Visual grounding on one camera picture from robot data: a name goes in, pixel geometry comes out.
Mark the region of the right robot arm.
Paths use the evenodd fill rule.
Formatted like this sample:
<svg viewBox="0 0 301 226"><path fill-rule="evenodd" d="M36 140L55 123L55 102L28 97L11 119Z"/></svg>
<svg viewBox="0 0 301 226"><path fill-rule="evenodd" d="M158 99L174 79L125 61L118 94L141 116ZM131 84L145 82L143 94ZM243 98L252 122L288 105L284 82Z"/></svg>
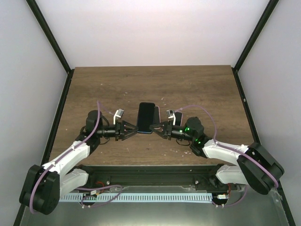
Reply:
<svg viewBox="0 0 301 226"><path fill-rule="evenodd" d="M207 136L198 117L190 117L184 126L164 121L151 125L150 129L163 139L189 141L196 156L225 161L226 164L209 177L209 184L215 190L228 183L242 184L267 195L272 188L278 187L278 181L285 172L259 143L231 145Z"/></svg>

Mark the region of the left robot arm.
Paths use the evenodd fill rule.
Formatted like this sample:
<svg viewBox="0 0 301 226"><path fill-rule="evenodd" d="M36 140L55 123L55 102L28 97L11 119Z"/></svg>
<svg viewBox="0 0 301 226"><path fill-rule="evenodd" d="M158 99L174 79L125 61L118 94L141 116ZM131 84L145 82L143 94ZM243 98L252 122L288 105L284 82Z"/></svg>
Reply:
<svg viewBox="0 0 301 226"><path fill-rule="evenodd" d="M100 110L90 111L85 126L67 150L52 161L29 168L19 197L20 203L29 207L31 213L48 215L62 196L79 187L93 189L96 178L75 166L96 150L101 138L123 141L137 133L138 127L121 120L122 114L123 110L118 109L113 124L109 124Z"/></svg>

